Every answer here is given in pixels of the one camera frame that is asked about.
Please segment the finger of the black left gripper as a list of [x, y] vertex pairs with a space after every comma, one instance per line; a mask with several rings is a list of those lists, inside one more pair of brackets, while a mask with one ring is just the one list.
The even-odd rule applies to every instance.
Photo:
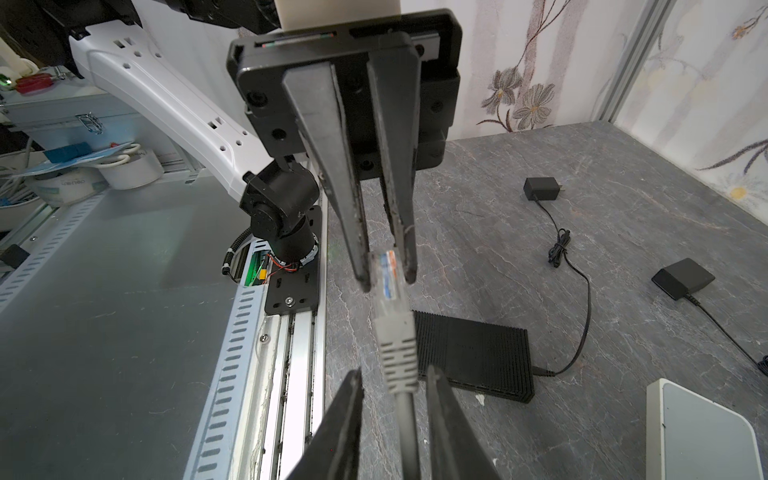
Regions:
[[291, 68], [283, 76], [282, 87], [305, 150], [319, 167], [321, 184], [340, 221], [354, 277], [367, 293], [371, 289], [369, 237], [335, 67], [323, 62]]
[[386, 212], [404, 279], [413, 284], [418, 269], [413, 192], [421, 61], [408, 44], [370, 53], [367, 68]]

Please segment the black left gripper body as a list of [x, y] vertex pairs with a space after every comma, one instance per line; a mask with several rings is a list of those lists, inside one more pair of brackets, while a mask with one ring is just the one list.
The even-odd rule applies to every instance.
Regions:
[[282, 87], [285, 71], [333, 64], [355, 167], [367, 180], [381, 174], [367, 68], [370, 52], [400, 44], [416, 50], [421, 73], [415, 167], [424, 170], [443, 161], [460, 85], [461, 41], [462, 29], [453, 12], [438, 9], [235, 40], [226, 67], [256, 135], [271, 157], [280, 158], [305, 150]]

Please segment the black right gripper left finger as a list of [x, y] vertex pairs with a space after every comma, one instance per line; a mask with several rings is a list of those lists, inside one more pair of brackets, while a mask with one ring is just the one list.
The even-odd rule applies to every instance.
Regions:
[[358, 478], [363, 398], [361, 370], [350, 370], [290, 480]]

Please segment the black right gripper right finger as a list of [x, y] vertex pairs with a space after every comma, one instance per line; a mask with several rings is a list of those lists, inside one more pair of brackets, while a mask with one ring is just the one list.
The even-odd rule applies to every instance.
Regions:
[[445, 374], [427, 369], [426, 397], [433, 479], [500, 479], [459, 405]]

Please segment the black network switch box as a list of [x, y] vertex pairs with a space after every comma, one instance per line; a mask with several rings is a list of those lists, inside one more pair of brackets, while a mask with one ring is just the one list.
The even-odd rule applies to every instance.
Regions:
[[418, 375], [430, 366], [453, 387], [520, 403], [535, 395], [525, 329], [433, 313], [414, 313]]

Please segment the black power adapter with cable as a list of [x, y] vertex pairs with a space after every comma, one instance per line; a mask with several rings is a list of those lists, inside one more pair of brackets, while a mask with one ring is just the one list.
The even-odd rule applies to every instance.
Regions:
[[523, 193], [528, 201], [534, 202], [549, 218], [555, 233], [556, 239], [547, 252], [547, 263], [557, 269], [562, 263], [565, 263], [573, 272], [579, 275], [586, 283], [587, 288], [587, 307], [584, 328], [580, 337], [577, 349], [571, 360], [561, 369], [553, 371], [543, 367], [533, 367], [532, 374], [535, 377], [552, 378], [566, 373], [580, 359], [586, 346], [590, 327], [592, 325], [592, 285], [589, 277], [578, 269], [569, 258], [569, 246], [572, 240], [572, 234], [569, 229], [561, 228], [551, 212], [544, 206], [545, 202], [555, 201], [561, 191], [561, 185], [554, 177], [528, 177], [523, 184]]

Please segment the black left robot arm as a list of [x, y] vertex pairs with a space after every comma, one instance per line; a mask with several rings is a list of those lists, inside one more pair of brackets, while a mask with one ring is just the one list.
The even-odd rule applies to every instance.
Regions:
[[5, 1], [2, 30], [135, 109], [238, 201], [253, 234], [289, 265], [314, 255], [307, 212], [325, 195], [354, 276], [369, 290], [360, 184], [381, 183], [401, 271], [417, 277], [415, 174], [440, 164], [452, 126], [462, 29], [448, 9], [396, 1], [173, 1], [189, 19], [244, 28], [227, 71], [242, 126], [186, 79], [130, 1]]

